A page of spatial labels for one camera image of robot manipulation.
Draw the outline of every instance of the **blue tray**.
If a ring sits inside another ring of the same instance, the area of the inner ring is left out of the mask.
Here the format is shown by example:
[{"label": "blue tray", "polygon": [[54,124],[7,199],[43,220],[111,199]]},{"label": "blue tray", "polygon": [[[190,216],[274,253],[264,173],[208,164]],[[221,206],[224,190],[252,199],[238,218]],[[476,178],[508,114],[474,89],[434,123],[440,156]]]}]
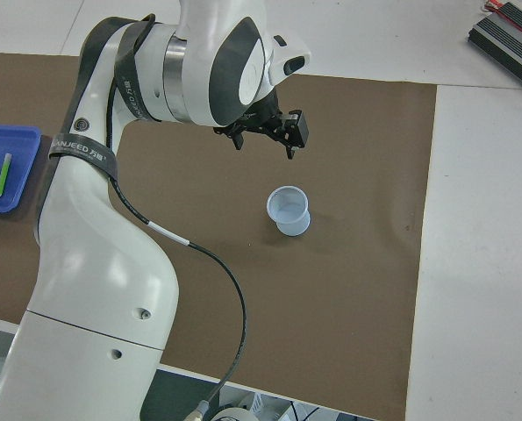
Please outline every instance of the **blue tray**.
[{"label": "blue tray", "polygon": [[0,125],[0,172],[5,154],[12,155],[5,190],[0,197],[0,212],[9,212],[17,207],[39,145],[38,127]]}]

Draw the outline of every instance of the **white robotic arm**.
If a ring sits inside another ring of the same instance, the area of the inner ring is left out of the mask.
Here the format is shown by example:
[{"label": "white robotic arm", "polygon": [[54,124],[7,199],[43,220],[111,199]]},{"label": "white robotic arm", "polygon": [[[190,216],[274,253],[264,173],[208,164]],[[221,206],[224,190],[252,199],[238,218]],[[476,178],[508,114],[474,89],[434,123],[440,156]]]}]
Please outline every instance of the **white robotic arm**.
[{"label": "white robotic arm", "polygon": [[291,158],[307,128],[301,111],[278,110],[274,86],[310,54],[273,35],[262,0],[182,0],[178,26],[109,18],[86,39],[51,150],[39,274],[2,372],[0,421],[139,419],[178,287],[165,253],[111,206],[112,152],[126,125],[147,119],[213,126],[237,148],[241,132],[265,132]]}]

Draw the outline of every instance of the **brown paper sheet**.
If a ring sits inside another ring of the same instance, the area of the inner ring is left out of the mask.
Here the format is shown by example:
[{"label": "brown paper sheet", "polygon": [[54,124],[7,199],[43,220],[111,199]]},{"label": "brown paper sheet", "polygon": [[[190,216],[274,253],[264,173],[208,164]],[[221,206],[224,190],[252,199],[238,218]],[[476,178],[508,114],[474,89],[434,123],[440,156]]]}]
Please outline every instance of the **brown paper sheet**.
[{"label": "brown paper sheet", "polygon": [[[76,71],[73,57],[0,54],[0,124],[56,134]],[[304,110],[311,136],[293,161],[260,135],[246,134],[237,152],[205,127],[127,127],[118,152],[126,196],[240,278],[250,336],[235,382],[404,419],[435,91],[295,75],[278,88],[281,108]],[[0,215],[0,318],[13,323],[36,281],[34,199],[48,141],[20,205]],[[298,238],[266,214],[268,195],[286,184],[310,200],[311,227]],[[162,362],[221,376],[240,335],[232,285],[203,255],[151,235],[181,289]]]}]

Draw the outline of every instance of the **marker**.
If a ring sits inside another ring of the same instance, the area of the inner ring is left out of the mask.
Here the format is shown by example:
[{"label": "marker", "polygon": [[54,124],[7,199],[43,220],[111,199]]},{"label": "marker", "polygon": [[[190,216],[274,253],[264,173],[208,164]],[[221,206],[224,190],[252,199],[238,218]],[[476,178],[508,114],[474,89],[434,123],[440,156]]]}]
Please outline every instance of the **marker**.
[{"label": "marker", "polygon": [[4,165],[1,167],[0,174],[0,197],[4,194],[5,182],[7,181],[7,173],[11,164],[11,154],[6,153],[4,158]]}]

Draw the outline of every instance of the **white cup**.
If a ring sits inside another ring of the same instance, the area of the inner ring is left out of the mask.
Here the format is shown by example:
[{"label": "white cup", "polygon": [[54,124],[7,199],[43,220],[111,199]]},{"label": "white cup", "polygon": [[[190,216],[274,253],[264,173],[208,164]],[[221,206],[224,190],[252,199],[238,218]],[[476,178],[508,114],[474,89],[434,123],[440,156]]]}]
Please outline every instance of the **white cup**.
[{"label": "white cup", "polygon": [[304,233],[310,226],[307,196],[295,186],[282,186],[267,200],[267,212],[278,229],[291,237]]}]

